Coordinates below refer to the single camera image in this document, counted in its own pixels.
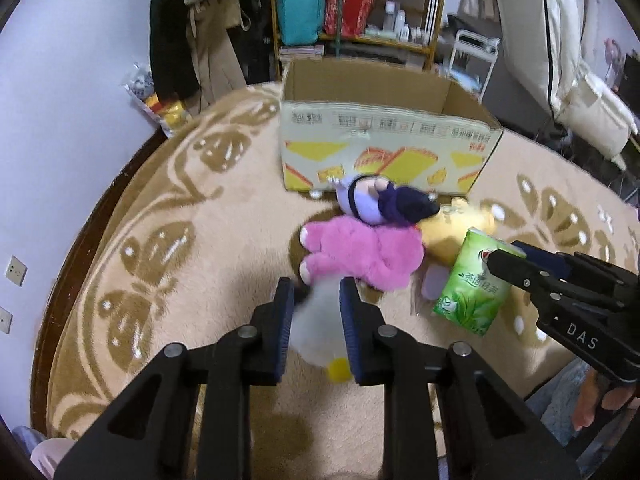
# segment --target cardboard box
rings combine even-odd
[[[376,173],[396,184],[466,194],[500,140],[498,121],[457,83],[353,59],[296,59],[280,106],[287,189]]]

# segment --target beige patterned rug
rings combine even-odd
[[[300,224],[334,215],[335,203],[284,190],[278,93],[275,84],[234,92],[136,174],[58,346],[50,434],[78,438],[164,345],[216,341],[270,299],[279,276],[295,276]],[[580,250],[636,270],[636,211],[527,139],[505,133],[470,200],[492,206],[505,240]],[[420,341],[469,341],[517,393],[572,357],[536,330],[535,308],[521,291],[480,338],[428,313],[412,316],[424,306],[420,280],[417,273],[406,290],[367,297]],[[252,390],[255,478],[375,478],[382,406],[382,387],[330,384],[290,352],[283,383]]]

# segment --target white bottle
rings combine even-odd
[[[404,10],[398,10],[398,13],[396,14],[396,24],[394,25],[394,32],[398,38],[402,34],[403,28],[404,28]]]
[[[405,25],[400,33],[400,41],[409,41],[409,25]]]
[[[392,32],[396,23],[396,3],[392,0],[387,0],[385,3],[385,21],[382,25],[382,30]]]

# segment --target wooden floor edge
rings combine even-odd
[[[51,366],[68,318],[84,278],[100,245],[113,210],[142,164],[166,140],[158,128],[140,147],[98,201],[69,250],[54,284],[36,342],[31,368],[31,427],[47,434],[47,393]]]

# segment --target wall socket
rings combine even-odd
[[[27,273],[27,266],[15,256],[11,257],[11,261],[6,268],[4,275],[17,286],[22,286],[24,275]]]
[[[0,332],[4,332],[5,334],[9,333],[9,330],[11,330],[11,320],[13,318],[14,316],[0,306]]]

